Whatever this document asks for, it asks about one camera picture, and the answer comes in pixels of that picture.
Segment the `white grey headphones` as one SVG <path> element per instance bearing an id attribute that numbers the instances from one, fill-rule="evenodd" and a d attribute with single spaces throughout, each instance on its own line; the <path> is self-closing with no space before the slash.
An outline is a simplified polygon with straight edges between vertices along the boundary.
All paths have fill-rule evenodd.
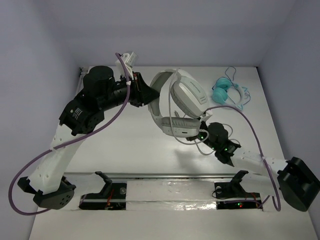
<path id="1" fill-rule="evenodd" d="M 169 79 L 175 82 L 169 87 L 169 96 L 188 117 L 163 117 L 160 111 L 160 99 L 148 104 L 148 110 L 155 124 L 168 136 L 176 138 L 194 137 L 200 130 L 200 116 L 209 108 L 209 101 L 200 83 L 182 69 L 167 69 L 159 72 L 150 87 L 161 92 Z"/>

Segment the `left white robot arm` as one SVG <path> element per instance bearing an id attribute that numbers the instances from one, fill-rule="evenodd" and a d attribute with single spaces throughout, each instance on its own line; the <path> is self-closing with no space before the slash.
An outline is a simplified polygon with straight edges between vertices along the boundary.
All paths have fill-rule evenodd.
<path id="1" fill-rule="evenodd" d="M 89 137 L 110 126 L 127 104 L 144 107 L 160 93 L 145 83 L 141 73 L 122 73 L 115 80 L 114 71 L 103 65 L 92 67 L 83 77 L 80 92 L 63 109 L 55 136 L 48 150 L 31 160 L 40 160 L 35 171 L 26 177 L 16 176 L 25 193 L 43 212 L 65 207 L 79 189 L 64 173 L 80 145 Z"/>

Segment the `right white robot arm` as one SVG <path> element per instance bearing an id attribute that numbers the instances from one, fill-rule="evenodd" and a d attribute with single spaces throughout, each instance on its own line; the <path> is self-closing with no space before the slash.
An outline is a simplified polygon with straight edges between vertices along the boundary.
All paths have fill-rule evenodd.
<path id="1" fill-rule="evenodd" d="M 281 210 L 281 201 L 301 212 L 309 209 L 320 192 L 320 181 L 302 159 L 265 157 L 245 149 L 228 136 L 221 123 L 203 121 L 198 136 L 189 138 L 202 140 L 218 161 L 239 169 L 230 181 L 215 184 L 214 198 L 230 204 L 240 198 L 253 202 L 260 194 L 271 198 L 277 211 Z"/>

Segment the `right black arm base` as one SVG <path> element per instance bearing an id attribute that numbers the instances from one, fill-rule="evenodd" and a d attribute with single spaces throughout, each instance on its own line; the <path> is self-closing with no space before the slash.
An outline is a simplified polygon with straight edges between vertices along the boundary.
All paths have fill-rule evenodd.
<path id="1" fill-rule="evenodd" d="M 246 192 L 240 185 L 249 172 L 240 170 L 229 182 L 217 182 L 211 196 L 217 200 L 218 210 L 262 210 L 261 195 L 258 192 Z"/>

